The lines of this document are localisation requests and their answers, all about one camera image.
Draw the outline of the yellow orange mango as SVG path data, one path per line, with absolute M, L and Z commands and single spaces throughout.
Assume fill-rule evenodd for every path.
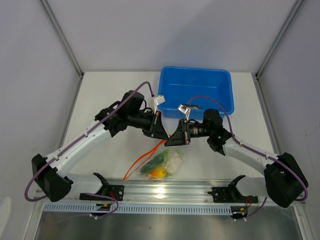
M 149 179 L 160 180 L 166 177 L 167 171 L 165 168 L 159 166 L 151 170 L 148 175 Z

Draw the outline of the white green cauliflower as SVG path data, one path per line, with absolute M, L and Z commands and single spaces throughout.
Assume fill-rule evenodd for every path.
M 168 174 L 174 174 L 183 163 L 182 155 L 176 150 L 170 150 L 165 163 L 165 170 Z

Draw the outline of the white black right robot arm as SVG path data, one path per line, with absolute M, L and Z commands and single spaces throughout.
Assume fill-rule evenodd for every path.
M 308 181 L 295 158 L 285 152 L 276 154 L 255 148 L 236 139 L 225 129 L 216 109 L 207 109 L 202 122 L 179 120 L 176 131 L 165 142 L 166 147 L 189 145 L 192 138 L 206 137 L 216 153 L 234 158 L 258 171 L 262 177 L 240 175 L 228 185 L 228 196 L 239 202 L 247 196 L 270 198 L 282 208 L 303 202 L 308 196 Z

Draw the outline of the green cucumber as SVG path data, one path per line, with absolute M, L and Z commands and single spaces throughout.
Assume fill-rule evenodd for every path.
M 154 168 L 159 167 L 161 165 L 162 165 L 162 163 L 161 163 L 160 158 L 158 156 L 156 156 L 141 167 L 140 173 L 141 174 L 148 174 Z

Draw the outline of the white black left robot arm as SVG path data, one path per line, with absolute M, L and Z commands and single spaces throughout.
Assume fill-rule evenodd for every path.
M 81 200 L 114 199 L 115 193 L 108 181 L 99 173 L 71 174 L 70 171 L 95 147 L 104 143 L 127 127 L 142 130 L 146 137 L 167 140 L 158 105 L 165 102 L 162 95 L 153 98 L 153 108 L 145 107 L 143 94 L 130 90 L 120 101 L 102 109 L 90 125 L 71 143 L 43 157 L 31 160 L 34 181 L 51 202 L 58 202 L 69 194 L 78 194 Z

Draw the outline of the green grape bunch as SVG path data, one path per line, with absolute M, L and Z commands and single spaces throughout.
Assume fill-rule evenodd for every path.
M 165 149 L 161 153 L 159 153 L 158 157 L 160 159 L 160 163 L 161 164 L 167 163 L 168 160 L 169 160 L 169 155 L 170 155 L 170 150 L 169 149 Z

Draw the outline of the clear zip bag orange zipper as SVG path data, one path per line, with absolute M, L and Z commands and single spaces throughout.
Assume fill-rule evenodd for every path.
M 185 162 L 185 156 L 179 147 L 165 146 L 165 143 L 165 140 L 161 140 L 135 160 L 122 179 L 127 181 L 139 177 L 158 181 L 175 175 Z

